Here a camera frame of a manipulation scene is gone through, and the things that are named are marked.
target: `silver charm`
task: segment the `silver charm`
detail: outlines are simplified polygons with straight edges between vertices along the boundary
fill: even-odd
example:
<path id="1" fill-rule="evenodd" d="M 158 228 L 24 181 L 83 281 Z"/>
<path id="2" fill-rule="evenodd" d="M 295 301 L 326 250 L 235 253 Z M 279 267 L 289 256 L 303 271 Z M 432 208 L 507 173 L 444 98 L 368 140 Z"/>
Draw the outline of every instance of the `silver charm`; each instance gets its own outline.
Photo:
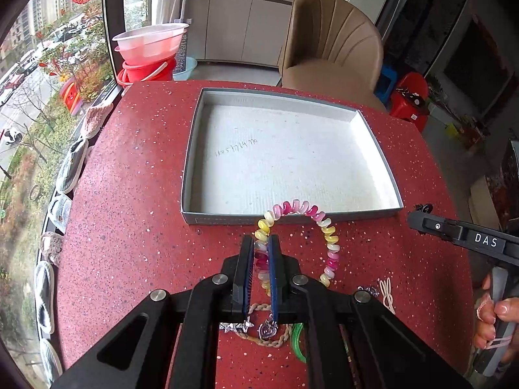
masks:
<path id="1" fill-rule="evenodd" d="M 357 287 L 357 291 L 366 291 L 369 292 L 373 297 L 377 298 L 380 295 L 380 292 L 378 292 L 377 288 L 374 286 L 369 287 Z"/>
<path id="2" fill-rule="evenodd" d="M 272 313 L 258 328 L 258 334 L 261 341 L 268 341 L 278 332 L 278 323 L 272 320 Z"/>
<path id="3" fill-rule="evenodd" d="M 243 323 L 220 323 L 218 326 L 219 330 L 223 330 L 225 333 L 227 332 L 243 332 L 247 333 L 249 328 L 253 328 L 254 324 L 250 321 L 250 316 L 247 316 L 247 320 Z"/>

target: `beige chair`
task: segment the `beige chair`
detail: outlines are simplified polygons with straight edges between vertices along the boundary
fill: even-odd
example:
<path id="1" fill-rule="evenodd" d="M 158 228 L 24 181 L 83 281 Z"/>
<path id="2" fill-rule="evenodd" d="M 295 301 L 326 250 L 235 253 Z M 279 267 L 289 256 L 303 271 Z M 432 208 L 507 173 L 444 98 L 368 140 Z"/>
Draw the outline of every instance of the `beige chair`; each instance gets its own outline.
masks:
<path id="1" fill-rule="evenodd" d="M 380 35 L 366 15 L 345 0 L 294 0 L 278 65 L 284 88 L 386 112 L 373 95 L 382 66 Z"/>

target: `pink slipper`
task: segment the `pink slipper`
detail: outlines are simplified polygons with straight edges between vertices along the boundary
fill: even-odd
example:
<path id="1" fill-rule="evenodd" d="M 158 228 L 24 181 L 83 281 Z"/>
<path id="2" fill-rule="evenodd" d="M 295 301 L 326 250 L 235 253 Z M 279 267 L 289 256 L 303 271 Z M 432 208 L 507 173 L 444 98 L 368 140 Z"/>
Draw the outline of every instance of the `pink slipper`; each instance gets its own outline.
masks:
<path id="1" fill-rule="evenodd" d="M 81 136 L 85 139 L 91 139 L 97 135 L 113 108 L 114 104 L 111 102 L 102 102 L 99 105 L 89 107 L 81 126 Z"/>

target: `blue stool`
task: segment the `blue stool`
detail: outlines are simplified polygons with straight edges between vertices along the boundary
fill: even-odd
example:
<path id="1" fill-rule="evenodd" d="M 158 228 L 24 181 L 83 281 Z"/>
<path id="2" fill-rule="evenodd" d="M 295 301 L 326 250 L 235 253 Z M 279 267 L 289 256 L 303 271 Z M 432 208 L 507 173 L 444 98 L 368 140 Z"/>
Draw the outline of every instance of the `blue stool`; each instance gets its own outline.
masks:
<path id="1" fill-rule="evenodd" d="M 380 77 L 378 78 L 378 82 L 373 93 L 379 100 L 381 100 L 384 105 L 388 101 L 389 95 L 391 95 L 391 92 L 396 85 L 397 79 L 398 76 L 393 67 L 382 64 Z"/>

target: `red plastic chair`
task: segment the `red plastic chair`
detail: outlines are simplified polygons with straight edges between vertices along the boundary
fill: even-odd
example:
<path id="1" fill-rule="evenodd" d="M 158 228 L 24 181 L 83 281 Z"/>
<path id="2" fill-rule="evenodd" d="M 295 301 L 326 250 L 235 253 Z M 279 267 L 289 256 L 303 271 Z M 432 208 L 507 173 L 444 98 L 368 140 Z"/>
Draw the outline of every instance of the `red plastic chair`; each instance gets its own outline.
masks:
<path id="1" fill-rule="evenodd" d="M 429 96 L 429 87 L 427 86 L 426 80 L 416 72 L 406 74 L 400 82 L 396 84 L 396 87 L 407 88 L 411 92 L 416 92 L 424 100 Z M 409 121 L 418 128 L 420 133 L 423 132 L 425 124 L 427 123 L 427 117 L 429 116 L 427 108 L 417 110 L 396 90 L 391 93 L 390 98 L 392 105 L 389 115 Z"/>

